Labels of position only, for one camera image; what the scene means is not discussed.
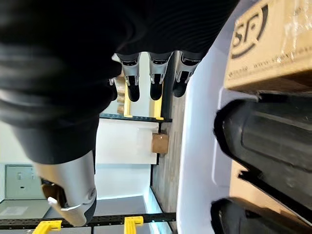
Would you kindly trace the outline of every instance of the cardboard box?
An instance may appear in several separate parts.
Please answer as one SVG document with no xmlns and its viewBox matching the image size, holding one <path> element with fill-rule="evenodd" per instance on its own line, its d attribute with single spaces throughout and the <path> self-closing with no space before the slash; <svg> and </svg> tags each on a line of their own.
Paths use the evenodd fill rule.
<svg viewBox="0 0 312 234">
<path fill-rule="evenodd" d="M 169 136 L 153 133 L 152 152 L 166 154 L 168 152 Z"/>
<path fill-rule="evenodd" d="M 312 91 L 312 0 L 262 0 L 235 24 L 224 87 Z"/>
</svg>

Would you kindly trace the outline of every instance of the metal frame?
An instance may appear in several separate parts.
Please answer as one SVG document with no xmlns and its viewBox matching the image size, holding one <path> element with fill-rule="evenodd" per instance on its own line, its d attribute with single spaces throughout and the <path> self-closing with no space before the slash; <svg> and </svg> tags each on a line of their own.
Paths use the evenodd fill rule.
<svg viewBox="0 0 312 234">
<path fill-rule="evenodd" d="M 144 223 L 172 222 L 176 221 L 175 213 L 159 214 L 123 214 L 95 216 L 85 227 L 123 225 L 125 217 L 142 216 Z M 62 218 L 51 219 L 0 219 L 0 230 L 14 229 L 35 229 L 41 221 L 62 220 L 62 228 L 72 228 L 73 226 Z"/>
<path fill-rule="evenodd" d="M 132 121 L 143 121 L 143 122 L 154 122 L 154 123 L 171 123 L 171 118 L 157 119 L 154 117 L 143 117 L 143 116 L 132 116 L 125 117 L 117 114 L 104 114 L 101 113 L 99 115 L 100 118 L 108 118 L 108 119 L 119 119 L 119 120 L 132 120 Z"/>
</svg>

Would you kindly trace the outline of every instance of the black fabric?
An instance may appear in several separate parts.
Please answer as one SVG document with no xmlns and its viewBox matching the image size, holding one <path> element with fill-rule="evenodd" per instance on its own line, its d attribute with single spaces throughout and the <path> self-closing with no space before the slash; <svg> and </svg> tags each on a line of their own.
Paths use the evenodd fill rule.
<svg viewBox="0 0 312 234">
<path fill-rule="evenodd" d="M 244 179 L 312 223 L 312 98 L 235 100 L 215 118 L 221 150 L 248 169 Z"/>
<path fill-rule="evenodd" d="M 239 0 L 154 0 L 145 35 L 118 50 L 130 55 L 175 50 L 206 54 Z"/>
<path fill-rule="evenodd" d="M 155 82 L 155 84 L 151 83 L 150 88 L 150 96 L 153 100 L 157 101 L 160 99 L 162 95 L 162 84 L 159 84 L 159 82 Z"/>
<path fill-rule="evenodd" d="M 175 97 L 180 98 L 185 94 L 187 84 L 185 80 L 180 80 L 178 83 L 176 80 L 174 81 L 173 85 L 173 94 Z"/>
<path fill-rule="evenodd" d="M 237 3 L 4 1 L 0 119 L 14 126 L 33 161 L 83 156 L 95 146 L 97 126 L 86 131 L 87 123 L 116 97 L 107 82 L 121 73 L 121 65 L 111 60 L 114 53 L 204 55 Z M 139 90 L 130 89 L 130 99 L 138 100 Z"/>
<path fill-rule="evenodd" d="M 133 102 L 136 102 L 140 98 L 140 88 L 139 85 L 130 85 L 128 86 L 128 96 L 129 99 Z"/>
<path fill-rule="evenodd" d="M 312 228 L 260 208 L 241 198 L 223 198 L 212 203 L 212 227 L 216 234 L 308 234 Z"/>
<path fill-rule="evenodd" d="M 14 133 L 26 155 L 41 164 L 75 160 L 96 148 L 99 116 L 66 128 L 17 128 Z"/>
</svg>

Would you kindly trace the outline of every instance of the robotic hand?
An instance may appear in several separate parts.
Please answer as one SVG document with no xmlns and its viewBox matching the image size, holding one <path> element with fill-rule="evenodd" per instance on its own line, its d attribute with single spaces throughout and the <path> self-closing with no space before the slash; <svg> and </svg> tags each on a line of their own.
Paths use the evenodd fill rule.
<svg viewBox="0 0 312 234">
<path fill-rule="evenodd" d="M 168 61 L 181 51 L 174 95 L 182 96 L 238 1 L 2 1 L 0 119 L 12 125 L 44 195 L 66 220 L 83 226 L 93 217 L 99 113 L 116 98 L 121 67 L 136 101 L 139 55 L 149 52 L 157 100 Z"/>
</svg>

